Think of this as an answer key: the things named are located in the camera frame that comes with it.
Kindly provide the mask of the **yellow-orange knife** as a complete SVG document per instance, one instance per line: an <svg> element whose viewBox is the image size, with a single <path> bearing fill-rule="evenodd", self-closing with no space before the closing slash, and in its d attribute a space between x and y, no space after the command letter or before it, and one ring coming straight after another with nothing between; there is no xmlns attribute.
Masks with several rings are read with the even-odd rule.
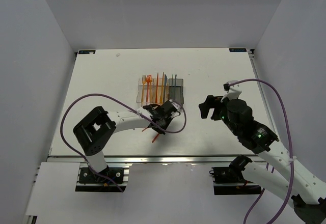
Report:
<svg viewBox="0 0 326 224"><path fill-rule="evenodd" d="M162 73L162 77L161 77L161 85L160 85L160 97L159 97L159 102L160 104L163 104L162 102L162 96L163 96L163 88L164 88L164 72Z"/></svg>

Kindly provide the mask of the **blue knife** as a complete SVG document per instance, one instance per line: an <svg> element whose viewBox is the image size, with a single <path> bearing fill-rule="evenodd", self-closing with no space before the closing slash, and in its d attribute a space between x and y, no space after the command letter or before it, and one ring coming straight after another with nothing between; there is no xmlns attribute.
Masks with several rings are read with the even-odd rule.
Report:
<svg viewBox="0 0 326 224"><path fill-rule="evenodd" d="M167 87L167 83L168 83L168 77L166 74L164 74L164 88L163 88L163 96L162 96L162 102L165 102L165 97L166 97L166 87Z"/></svg>

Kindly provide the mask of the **red-orange fork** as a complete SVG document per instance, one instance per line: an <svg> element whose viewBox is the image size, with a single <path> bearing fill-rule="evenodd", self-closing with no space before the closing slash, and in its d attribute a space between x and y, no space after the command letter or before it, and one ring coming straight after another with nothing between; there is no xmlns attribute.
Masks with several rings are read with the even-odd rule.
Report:
<svg viewBox="0 0 326 224"><path fill-rule="evenodd" d="M146 76L145 82L146 82L146 102L148 103L149 102L149 90L150 90L149 87L150 87L150 83L151 83L151 75Z"/></svg>

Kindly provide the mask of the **red-orange knife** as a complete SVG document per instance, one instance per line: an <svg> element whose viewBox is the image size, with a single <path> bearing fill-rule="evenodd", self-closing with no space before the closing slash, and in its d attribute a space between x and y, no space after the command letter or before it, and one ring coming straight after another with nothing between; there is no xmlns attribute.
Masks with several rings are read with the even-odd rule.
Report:
<svg viewBox="0 0 326 224"><path fill-rule="evenodd" d="M159 85L159 73L156 76L156 85L155 85L155 103L158 102L158 85Z"/></svg>

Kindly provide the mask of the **blue chopstick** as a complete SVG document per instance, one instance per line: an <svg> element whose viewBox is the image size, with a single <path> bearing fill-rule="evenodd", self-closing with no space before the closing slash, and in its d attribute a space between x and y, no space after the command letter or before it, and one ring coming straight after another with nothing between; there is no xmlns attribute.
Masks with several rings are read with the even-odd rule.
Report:
<svg viewBox="0 0 326 224"><path fill-rule="evenodd" d="M174 99L175 97L175 85L174 85L174 74L172 74L171 78L171 87L170 87L170 99Z"/></svg>
<svg viewBox="0 0 326 224"><path fill-rule="evenodd" d="M174 77L174 100L176 100L176 83L177 83L177 74L175 74L175 77Z"/></svg>

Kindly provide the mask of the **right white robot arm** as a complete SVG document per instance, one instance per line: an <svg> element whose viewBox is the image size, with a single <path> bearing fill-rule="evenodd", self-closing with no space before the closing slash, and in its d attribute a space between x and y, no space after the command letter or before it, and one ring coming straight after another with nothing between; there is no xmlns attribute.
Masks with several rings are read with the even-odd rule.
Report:
<svg viewBox="0 0 326 224"><path fill-rule="evenodd" d="M206 119L210 109L213 109L212 120L223 121L245 148L282 175L273 179L272 173L264 173L249 158L238 156L230 164L233 181L240 183L246 179L281 199L288 197L288 204L304 223L325 221L325 182L291 157L272 130L254 120L252 109L245 101L209 95L199 104L201 118Z"/></svg>

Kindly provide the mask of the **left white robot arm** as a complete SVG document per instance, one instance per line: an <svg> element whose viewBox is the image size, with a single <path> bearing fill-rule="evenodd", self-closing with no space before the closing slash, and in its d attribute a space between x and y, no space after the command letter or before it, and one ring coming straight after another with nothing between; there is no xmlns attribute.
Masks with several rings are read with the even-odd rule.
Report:
<svg viewBox="0 0 326 224"><path fill-rule="evenodd" d="M97 183L107 179L103 149L113 134L138 128L151 128L158 134L165 134L173 118L180 115L180 111L181 106L171 100L162 105L145 105L135 113L131 110L116 112L111 118L108 111L101 106L92 109L73 128L73 133L92 168L90 177Z"/></svg>

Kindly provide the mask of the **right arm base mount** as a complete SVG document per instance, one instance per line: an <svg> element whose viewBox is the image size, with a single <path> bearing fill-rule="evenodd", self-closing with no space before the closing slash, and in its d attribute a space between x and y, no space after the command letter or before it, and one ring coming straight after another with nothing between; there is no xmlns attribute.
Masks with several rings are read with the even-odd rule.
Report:
<svg viewBox="0 0 326 224"><path fill-rule="evenodd" d="M240 155L229 166L213 167L209 174L213 177L213 190L215 195L257 195L262 188L243 177L245 166L252 163L252 159Z"/></svg>

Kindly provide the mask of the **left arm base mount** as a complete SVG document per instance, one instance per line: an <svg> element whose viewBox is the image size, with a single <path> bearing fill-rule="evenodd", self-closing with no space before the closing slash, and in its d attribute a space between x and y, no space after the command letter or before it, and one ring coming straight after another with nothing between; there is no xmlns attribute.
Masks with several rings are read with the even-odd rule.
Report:
<svg viewBox="0 0 326 224"><path fill-rule="evenodd" d="M123 192L127 186L128 169L108 166L98 174L81 166L75 186L76 192Z"/></svg>

